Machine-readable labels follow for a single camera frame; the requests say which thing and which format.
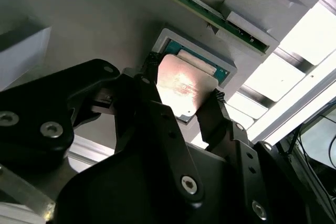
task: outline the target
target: screw hole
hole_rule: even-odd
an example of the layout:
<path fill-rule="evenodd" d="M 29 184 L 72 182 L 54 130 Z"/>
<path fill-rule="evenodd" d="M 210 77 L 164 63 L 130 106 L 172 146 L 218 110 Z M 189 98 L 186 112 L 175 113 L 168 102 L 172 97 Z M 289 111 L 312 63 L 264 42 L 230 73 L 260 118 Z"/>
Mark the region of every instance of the screw hole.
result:
<path fill-rule="evenodd" d="M 108 67 L 108 66 L 104 67 L 104 70 L 109 72 L 109 73 L 113 73 L 113 69 Z"/>
<path fill-rule="evenodd" d="M 52 131 L 52 132 L 54 132 L 54 133 L 57 132 L 57 128 L 56 128 L 55 126 L 53 126 L 53 125 L 48 126 L 48 127 L 47 127 L 47 130 L 48 130 L 48 131 Z"/>
<path fill-rule="evenodd" d="M 171 137 L 171 138 L 176 138 L 176 134 L 172 131 L 168 132 L 168 136 Z"/>
<path fill-rule="evenodd" d="M 250 166 L 248 169 L 249 169 L 250 172 L 252 172 L 253 174 L 256 174 L 256 173 L 257 173 L 256 170 L 254 170 L 253 167 L 251 167 L 251 166 Z"/>
<path fill-rule="evenodd" d="M 3 115 L 0 117 L 1 121 L 11 122 L 13 118 L 10 115 Z"/>
<path fill-rule="evenodd" d="M 253 159 L 253 156 L 252 156 L 252 154 L 251 154 L 250 152 L 247 152 L 246 155 L 247 155 L 249 158 Z"/>

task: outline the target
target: black cable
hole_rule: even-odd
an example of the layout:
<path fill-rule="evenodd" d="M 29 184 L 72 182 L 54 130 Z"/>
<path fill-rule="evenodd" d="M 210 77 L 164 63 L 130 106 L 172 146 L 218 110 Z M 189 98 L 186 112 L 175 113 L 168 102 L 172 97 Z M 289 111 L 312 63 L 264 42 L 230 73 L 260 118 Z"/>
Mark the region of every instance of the black cable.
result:
<path fill-rule="evenodd" d="M 332 144 L 335 142 L 335 140 L 336 140 L 336 135 L 334 136 L 334 138 L 331 140 L 331 143 L 329 144 L 328 155 L 329 155 L 329 160 L 330 160 L 331 165 L 336 169 L 336 166 L 334 165 L 332 158 L 331 158 L 331 147 L 332 147 Z"/>
<path fill-rule="evenodd" d="M 324 193 L 325 193 L 325 195 L 326 195 L 326 197 L 327 197 L 327 199 L 328 199 L 328 201 L 329 201 L 329 204 L 330 204 L 332 213 L 334 214 L 334 218 L 335 218 L 335 220 L 336 220 L 336 212 L 335 212 L 334 207 L 333 207 L 333 205 L 332 205 L 330 196 L 329 196 L 327 190 L 326 190 L 326 189 L 324 188 L 324 186 L 322 185 L 320 179 L 318 178 L 318 176 L 317 176 L 316 173 L 314 172 L 313 168 L 311 168 L 311 166 L 310 166 L 310 164 L 309 164 L 309 162 L 308 162 L 308 159 L 307 159 L 307 152 L 306 152 L 306 150 L 304 149 L 303 144 L 302 144 L 302 140 L 301 140 L 301 132 L 299 133 L 299 138 L 298 138 L 297 140 L 298 140 L 299 144 L 301 145 L 301 148 L 302 148 L 303 155 L 304 155 L 304 158 L 305 158 L 305 160 L 306 160 L 307 166 L 308 166 L 310 172 L 312 173 L 312 175 L 314 176 L 314 178 L 316 179 L 316 181 L 318 182 L 318 184 L 320 185 L 321 189 L 324 191 Z"/>
<path fill-rule="evenodd" d="M 319 114 L 319 116 L 321 116 L 321 117 L 323 117 L 323 118 L 329 120 L 330 122 L 336 123 L 336 121 L 330 119 L 329 117 L 327 117 L 327 116 L 325 116 L 325 115 Z"/>

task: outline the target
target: gray metal frame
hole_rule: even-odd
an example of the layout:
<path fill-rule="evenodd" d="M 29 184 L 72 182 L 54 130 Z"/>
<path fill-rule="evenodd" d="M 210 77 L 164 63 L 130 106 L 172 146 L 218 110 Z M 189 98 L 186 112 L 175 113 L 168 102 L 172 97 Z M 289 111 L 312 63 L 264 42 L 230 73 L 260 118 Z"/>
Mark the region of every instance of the gray metal frame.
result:
<path fill-rule="evenodd" d="M 220 88 L 224 88 L 225 85 L 227 85 L 229 81 L 233 78 L 233 76 L 237 73 L 236 65 L 232 60 L 218 54 L 214 50 L 206 47 L 205 45 L 202 45 L 200 42 L 196 41 L 190 36 L 178 32 L 177 30 L 169 26 L 166 26 L 162 29 L 159 37 L 157 38 L 157 41 L 152 48 L 152 51 L 163 52 L 164 48 L 170 40 L 174 40 L 182 46 L 187 47 L 195 53 L 203 56 L 205 59 L 227 70 L 229 74 L 224 79 L 224 81 L 219 84 Z"/>

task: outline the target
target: black plastic part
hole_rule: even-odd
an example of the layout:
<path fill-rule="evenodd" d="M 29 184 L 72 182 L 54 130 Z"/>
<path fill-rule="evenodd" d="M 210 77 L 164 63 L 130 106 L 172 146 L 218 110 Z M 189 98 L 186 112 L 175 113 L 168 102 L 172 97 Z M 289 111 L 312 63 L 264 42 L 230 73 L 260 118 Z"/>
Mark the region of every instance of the black plastic part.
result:
<path fill-rule="evenodd" d="M 235 181 L 239 187 L 235 203 L 241 209 L 246 221 L 272 223 L 271 210 L 260 170 L 258 154 L 249 147 L 246 131 L 241 125 L 230 120 L 222 100 L 214 91 L 196 112 L 207 151 L 225 158 L 234 169 Z M 253 211 L 256 201 L 262 205 L 267 218 L 259 218 Z"/>
<path fill-rule="evenodd" d="M 188 146 L 188 151 L 204 184 L 206 197 L 199 208 L 187 214 L 179 209 L 160 170 L 148 169 L 148 151 L 127 148 L 65 186 L 57 200 L 55 223 L 238 223 L 240 213 L 230 202 L 236 192 L 228 179 L 234 175 L 230 166 L 204 150 Z"/>
<path fill-rule="evenodd" d="M 92 60 L 1 92 L 0 111 L 16 113 L 19 121 L 0 127 L 0 163 L 35 172 L 61 164 L 74 139 L 74 121 L 88 119 L 78 117 L 84 99 L 118 75 L 108 62 Z M 40 127 L 46 122 L 59 123 L 62 135 L 43 136 Z"/>
<path fill-rule="evenodd" d="M 270 151 L 263 141 L 255 144 L 274 223 L 332 224 L 312 192 L 299 180 L 286 156 Z"/>

